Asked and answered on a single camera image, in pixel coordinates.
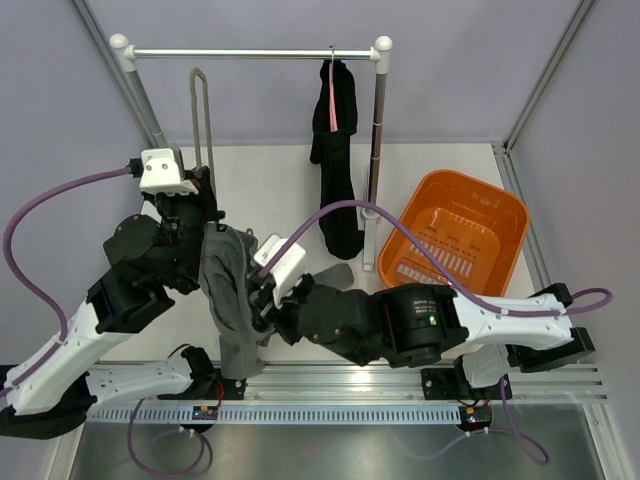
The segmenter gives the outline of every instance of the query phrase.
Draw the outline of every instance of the white table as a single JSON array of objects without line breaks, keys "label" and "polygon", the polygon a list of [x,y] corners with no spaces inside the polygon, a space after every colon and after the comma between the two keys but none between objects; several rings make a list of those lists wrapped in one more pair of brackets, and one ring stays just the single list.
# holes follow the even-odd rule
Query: white table
[{"label": "white table", "polygon": [[[356,198],[363,198],[369,145],[353,145],[352,179]],[[195,166],[193,148],[182,150],[185,166]],[[237,229],[252,228],[262,242],[270,233],[288,236],[320,205],[320,167],[309,162],[309,145],[269,147],[218,147],[214,164],[218,208],[225,210],[224,222]],[[202,151],[206,162],[205,149]],[[399,217],[422,178],[434,170],[450,169],[502,187],[496,161],[489,144],[402,144],[384,145],[380,165],[378,204]],[[143,213],[156,215],[145,204]],[[392,227],[384,220],[378,224],[377,250],[382,249]],[[320,228],[312,227],[300,244],[307,251],[311,273],[323,270],[339,260],[324,245]],[[359,255],[350,262],[356,277],[355,288],[369,293],[383,287],[376,271],[364,273]],[[508,296],[527,297],[534,293],[524,256],[516,265]],[[161,360],[176,346],[190,343],[205,348],[212,360],[220,358],[218,331],[201,291],[188,296],[169,292],[176,305],[158,317],[139,335],[118,345],[103,361]],[[461,351],[450,350],[445,358]],[[260,349],[267,362],[340,361],[337,355],[303,339],[291,347],[279,336]]]}]

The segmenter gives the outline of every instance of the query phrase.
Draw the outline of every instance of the plastic laundry basket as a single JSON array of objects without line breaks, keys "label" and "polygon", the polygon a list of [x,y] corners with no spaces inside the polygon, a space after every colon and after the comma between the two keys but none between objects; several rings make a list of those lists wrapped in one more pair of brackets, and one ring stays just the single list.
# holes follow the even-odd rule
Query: plastic laundry basket
[{"label": "plastic laundry basket", "polygon": [[[450,170],[422,180],[401,222],[473,293],[502,296],[529,229],[515,195]],[[442,284],[446,279],[394,229],[378,258],[388,287]]]}]

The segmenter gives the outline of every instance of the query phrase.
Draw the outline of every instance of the vertical pole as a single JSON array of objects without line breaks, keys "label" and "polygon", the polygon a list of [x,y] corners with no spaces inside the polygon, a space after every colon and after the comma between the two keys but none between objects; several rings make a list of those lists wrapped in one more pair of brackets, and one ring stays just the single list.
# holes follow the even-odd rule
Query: vertical pole
[{"label": "vertical pole", "polygon": [[164,137],[162,128],[160,128],[158,118],[156,117],[153,107],[151,106],[151,102],[149,101],[149,97],[147,96],[147,91],[142,84],[142,79],[138,73],[135,59],[131,58],[130,51],[132,48],[129,46],[129,40],[127,40],[127,37],[124,35],[117,33],[111,36],[109,43],[111,48],[116,52],[120,66],[125,72],[127,79],[129,80],[129,84],[133,89],[133,93],[136,97],[136,101],[138,102],[138,106],[140,107],[145,123],[151,130],[156,143],[154,146],[158,148],[167,147],[169,144]]},{"label": "vertical pole", "polygon": [[[379,56],[376,62],[376,90],[373,104],[373,130],[371,132],[371,157],[367,175],[367,201],[378,200],[378,180],[380,174],[380,150],[382,147],[382,124],[384,119],[384,99],[389,73],[389,60],[393,42],[389,37],[379,37],[375,50]],[[376,231],[380,216],[367,209],[362,210],[364,220],[364,248],[362,250],[362,269],[373,270],[376,264]]]}]

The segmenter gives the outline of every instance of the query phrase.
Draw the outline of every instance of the black garment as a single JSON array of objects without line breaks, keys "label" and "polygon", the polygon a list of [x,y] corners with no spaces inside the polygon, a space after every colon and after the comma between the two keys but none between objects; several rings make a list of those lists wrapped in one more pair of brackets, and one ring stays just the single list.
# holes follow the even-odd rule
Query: black garment
[{"label": "black garment", "polygon": [[[320,70],[322,89],[313,112],[311,163],[320,164],[320,207],[338,200],[353,200],[351,185],[351,135],[356,133],[358,109],[353,75],[340,60],[333,64],[333,86],[338,131],[329,126],[329,60]],[[342,260],[354,258],[364,245],[364,232],[358,230],[355,207],[341,208],[320,219],[320,228],[329,253]]]}]

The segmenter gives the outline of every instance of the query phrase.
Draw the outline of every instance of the garment rack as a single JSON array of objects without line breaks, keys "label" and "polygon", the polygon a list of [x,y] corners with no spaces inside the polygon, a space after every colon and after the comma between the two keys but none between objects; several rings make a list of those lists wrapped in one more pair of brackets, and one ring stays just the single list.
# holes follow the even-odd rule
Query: garment rack
[{"label": "garment rack", "polygon": [[[389,73],[389,60],[393,42],[389,37],[379,37],[369,50],[267,50],[267,49],[196,49],[196,48],[141,48],[130,45],[122,34],[115,34],[110,39],[120,67],[124,71],[134,93],[142,117],[153,133],[156,147],[163,148],[169,144],[164,136],[158,118],[151,106],[147,92],[138,73],[136,60],[145,58],[192,58],[192,59],[278,59],[278,60],[369,60],[376,64],[376,86],[373,105],[373,128],[371,132],[371,156],[367,174],[368,202],[376,203],[378,197],[378,180],[380,171],[380,148],[382,146],[382,124],[384,116],[384,98]],[[372,271],[376,261],[376,226],[379,215],[363,209],[362,218],[365,226],[365,240],[362,254],[362,268]]]}]

